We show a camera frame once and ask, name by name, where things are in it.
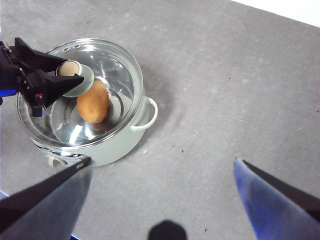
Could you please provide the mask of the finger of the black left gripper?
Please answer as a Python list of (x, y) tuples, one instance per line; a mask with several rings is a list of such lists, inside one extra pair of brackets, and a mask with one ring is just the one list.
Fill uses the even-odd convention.
[(61, 96), (84, 82), (84, 77), (74, 74), (73, 76), (55, 76), (37, 69), (28, 73), (28, 89), (26, 101), (31, 108), (48, 108)]
[(14, 39), (14, 45), (10, 46), (10, 59), (15, 65), (18, 65), (26, 73), (32, 73), (36, 70), (42, 70), (45, 73), (53, 72), (61, 64), (67, 61), (66, 58), (47, 54), (31, 48), (20, 37)]

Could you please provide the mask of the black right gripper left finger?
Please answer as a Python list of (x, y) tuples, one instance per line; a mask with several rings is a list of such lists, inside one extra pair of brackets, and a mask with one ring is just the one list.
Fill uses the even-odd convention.
[(0, 201), (2, 240), (74, 240), (86, 201), (93, 161), (78, 162)]

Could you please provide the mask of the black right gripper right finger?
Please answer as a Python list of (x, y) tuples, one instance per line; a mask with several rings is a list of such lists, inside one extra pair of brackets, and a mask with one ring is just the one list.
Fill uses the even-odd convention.
[(241, 202), (259, 240), (318, 240), (320, 199), (251, 163), (236, 158), (233, 168)]

